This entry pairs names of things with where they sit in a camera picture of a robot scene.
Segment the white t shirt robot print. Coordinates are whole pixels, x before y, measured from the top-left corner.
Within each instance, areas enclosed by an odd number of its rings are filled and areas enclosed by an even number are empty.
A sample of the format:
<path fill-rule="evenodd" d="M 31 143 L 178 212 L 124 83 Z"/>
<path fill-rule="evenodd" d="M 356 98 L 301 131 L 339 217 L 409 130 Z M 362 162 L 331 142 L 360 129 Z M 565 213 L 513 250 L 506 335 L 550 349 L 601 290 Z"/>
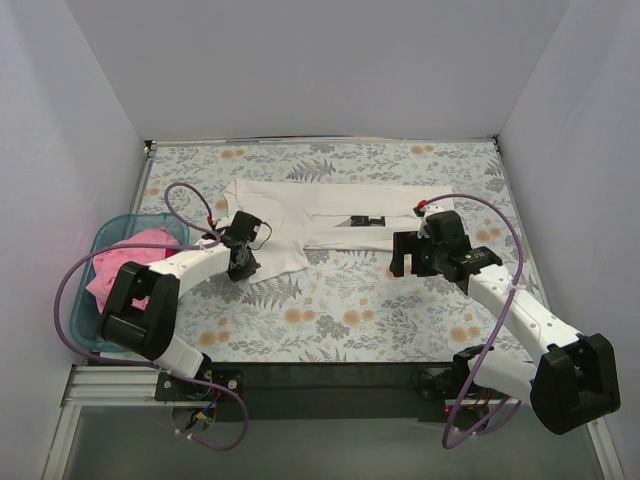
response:
<path fill-rule="evenodd" d="M 450 194 L 449 186 L 259 182 L 238 178 L 224 190 L 228 213 L 249 213 L 271 226 L 255 253 L 251 284 L 301 271 L 308 250 L 392 250 L 395 232 L 414 231 L 413 208 Z"/>

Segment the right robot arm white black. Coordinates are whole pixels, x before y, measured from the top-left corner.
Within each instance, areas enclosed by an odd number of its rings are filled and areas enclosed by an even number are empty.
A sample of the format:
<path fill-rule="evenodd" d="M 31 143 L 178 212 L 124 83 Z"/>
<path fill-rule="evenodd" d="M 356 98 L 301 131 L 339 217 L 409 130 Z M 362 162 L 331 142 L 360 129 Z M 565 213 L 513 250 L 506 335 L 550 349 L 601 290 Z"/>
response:
<path fill-rule="evenodd" d="M 404 258 L 418 277 L 440 276 L 492 313 L 524 347 L 530 360 L 518 363 L 490 344 L 454 356 L 449 380 L 457 399 L 484 389 L 532 407 L 552 433 L 561 435 L 616 412 L 621 406 L 615 354 L 601 334 L 585 335 L 566 324 L 529 292 L 519 288 L 501 259 L 474 248 L 460 216 L 418 204 L 416 231 L 393 236 L 391 273 L 404 274 Z"/>

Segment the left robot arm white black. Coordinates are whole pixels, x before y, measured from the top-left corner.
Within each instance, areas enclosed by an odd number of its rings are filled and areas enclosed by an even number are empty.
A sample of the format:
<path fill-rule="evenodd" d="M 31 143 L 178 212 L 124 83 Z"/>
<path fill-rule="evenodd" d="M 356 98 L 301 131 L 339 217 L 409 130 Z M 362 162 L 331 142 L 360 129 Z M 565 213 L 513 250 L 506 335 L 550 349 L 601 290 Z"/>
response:
<path fill-rule="evenodd" d="M 260 264 L 252 244 L 264 224 L 240 211 L 229 225 L 166 259 L 125 263 L 101 314 L 101 338 L 178 375 L 178 387 L 188 398 L 205 398 L 213 386 L 206 370 L 210 360 L 175 333 L 179 300 L 212 277 L 239 282 L 255 274 Z"/>

